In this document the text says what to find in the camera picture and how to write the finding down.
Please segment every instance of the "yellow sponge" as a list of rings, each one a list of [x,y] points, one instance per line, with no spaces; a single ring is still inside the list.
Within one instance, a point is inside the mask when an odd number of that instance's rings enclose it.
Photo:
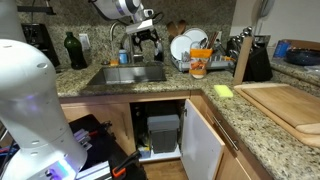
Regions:
[[[232,91],[226,85],[214,85],[213,88],[219,97],[233,97]]]

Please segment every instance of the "gray bin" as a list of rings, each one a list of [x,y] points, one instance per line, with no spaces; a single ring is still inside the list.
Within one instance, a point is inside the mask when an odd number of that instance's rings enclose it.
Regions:
[[[177,146],[178,115],[148,117],[148,129],[154,153],[173,152]]]

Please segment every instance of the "open cabinet door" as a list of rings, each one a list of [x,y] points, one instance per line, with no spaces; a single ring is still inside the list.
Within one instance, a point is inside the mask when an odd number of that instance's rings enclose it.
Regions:
[[[185,110],[181,142],[184,169],[189,180],[214,179],[225,144],[190,100],[186,100]]]

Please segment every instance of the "cabinet handle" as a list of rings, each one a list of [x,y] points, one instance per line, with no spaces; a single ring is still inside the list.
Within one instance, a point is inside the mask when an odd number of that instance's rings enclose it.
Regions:
[[[228,139],[228,141],[231,143],[231,145],[233,146],[233,148],[236,151],[239,151],[238,146],[236,145],[237,141],[234,141],[231,139],[231,137],[229,136],[229,134],[226,132],[226,130],[224,130],[224,128],[221,126],[220,122],[218,121],[216,117],[213,116],[214,121],[216,122],[216,124],[218,125],[218,127],[221,129],[222,133],[224,134],[224,136]]]
[[[128,139],[129,139],[128,132],[127,132],[127,126],[126,126],[126,122],[125,122],[125,120],[124,120],[124,113],[123,113],[123,112],[121,113],[121,118],[122,118],[124,133],[125,133],[125,135],[128,137]]]

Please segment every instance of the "white plate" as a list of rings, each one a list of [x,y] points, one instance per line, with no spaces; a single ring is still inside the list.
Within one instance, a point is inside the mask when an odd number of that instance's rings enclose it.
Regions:
[[[186,32],[183,33],[183,35],[190,37],[193,42],[200,42],[204,38],[208,39],[208,35],[202,29],[199,28],[188,29]]]
[[[191,46],[192,40],[185,35],[178,35],[176,36],[170,45],[170,51],[172,56],[177,59],[181,60],[182,53],[188,52],[190,53],[190,46]]]

